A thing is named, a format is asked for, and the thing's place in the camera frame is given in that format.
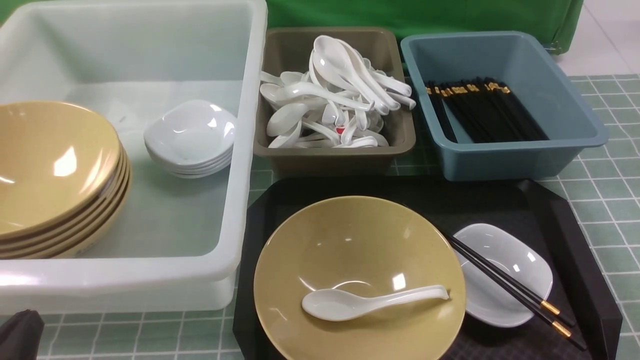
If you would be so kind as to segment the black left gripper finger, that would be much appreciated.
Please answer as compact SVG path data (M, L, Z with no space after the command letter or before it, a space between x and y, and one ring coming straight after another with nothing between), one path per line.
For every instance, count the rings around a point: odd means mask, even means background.
M0 328L2 360L36 360L45 322L36 310L15 313Z

